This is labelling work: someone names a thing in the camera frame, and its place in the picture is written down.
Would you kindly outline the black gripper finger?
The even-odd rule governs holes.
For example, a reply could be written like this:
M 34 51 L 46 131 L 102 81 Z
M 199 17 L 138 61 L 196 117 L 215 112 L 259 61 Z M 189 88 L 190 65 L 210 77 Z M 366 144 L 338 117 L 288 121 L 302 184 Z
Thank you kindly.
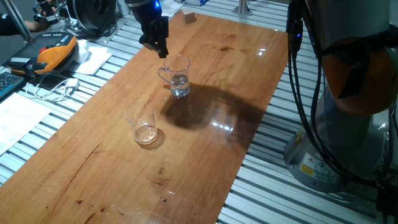
M 155 41 L 155 46 L 157 47 L 157 53 L 160 58 L 166 58 L 168 56 L 167 37 L 158 37 Z
M 139 43 L 149 50 L 157 50 L 157 44 L 150 35 L 143 34 L 139 39 Z

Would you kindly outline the person's hand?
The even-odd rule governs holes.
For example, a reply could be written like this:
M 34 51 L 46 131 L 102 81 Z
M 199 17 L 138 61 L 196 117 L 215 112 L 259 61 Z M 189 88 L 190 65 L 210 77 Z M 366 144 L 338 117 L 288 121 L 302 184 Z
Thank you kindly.
M 31 32 L 42 32 L 50 27 L 50 24 L 47 22 L 25 21 L 25 24 Z

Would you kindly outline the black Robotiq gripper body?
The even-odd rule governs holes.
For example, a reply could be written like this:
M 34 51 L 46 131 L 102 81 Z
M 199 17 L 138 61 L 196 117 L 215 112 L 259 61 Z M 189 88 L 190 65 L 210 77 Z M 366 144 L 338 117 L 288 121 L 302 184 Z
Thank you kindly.
M 141 44 L 165 44 L 169 36 L 169 19 L 162 15 L 158 0 L 126 0 L 136 21 L 140 23 Z

